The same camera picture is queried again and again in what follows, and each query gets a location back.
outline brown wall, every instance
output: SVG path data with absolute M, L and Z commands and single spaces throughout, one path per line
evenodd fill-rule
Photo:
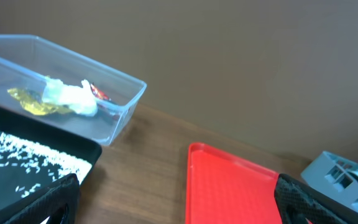
M 358 1 L 0 0 L 0 33 L 143 79 L 143 103 L 234 139 L 358 161 Z

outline crumpled white wrapper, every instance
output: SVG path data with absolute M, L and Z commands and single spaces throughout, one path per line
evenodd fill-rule
M 49 78 L 42 94 L 42 101 L 55 105 L 66 105 L 77 114 L 94 116 L 98 112 L 98 106 L 90 83 L 87 80 L 82 80 L 81 84 L 82 88 L 65 85 L 59 79 Z

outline plastic storage box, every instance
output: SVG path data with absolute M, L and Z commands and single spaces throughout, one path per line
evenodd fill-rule
M 111 101 L 96 99 L 92 116 L 75 113 L 35 116 L 7 90 L 43 93 L 49 78 L 81 86 L 82 80 L 103 91 Z M 34 35 L 0 35 L 0 106 L 58 128 L 109 145 L 130 120 L 146 83 L 95 60 Z
M 302 173 L 302 178 L 315 190 L 358 212 L 358 163 L 323 152 Z

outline brown tabletop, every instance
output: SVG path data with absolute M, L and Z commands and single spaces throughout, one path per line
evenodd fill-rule
M 305 168 L 139 105 L 83 183 L 76 223 L 184 223 L 187 150 L 196 141 L 296 178 Z

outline black tray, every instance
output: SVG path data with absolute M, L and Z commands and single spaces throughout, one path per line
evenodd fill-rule
M 89 162 L 92 168 L 102 151 L 101 146 L 92 140 L 2 108 L 0 108 L 0 132 L 32 142 L 39 142 L 39 144 L 48 146 L 51 149 L 83 159 Z M 21 199 L 20 196 L 17 196 L 18 192 L 15 191 L 16 186 L 23 185 L 27 186 L 26 188 L 28 189 L 34 183 L 40 183 L 42 185 L 40 188 L 44 188 L 52 183 L 50 179 L 40 180 L 41 177 L 48 177 L 45 169 L 42 169 L 38 174 L 35 174 L 35 172 L 26 174 L 22 170 L 19 174 L 19 168 L 24 167 L 7 166 L 0 169 L 0 209 Z

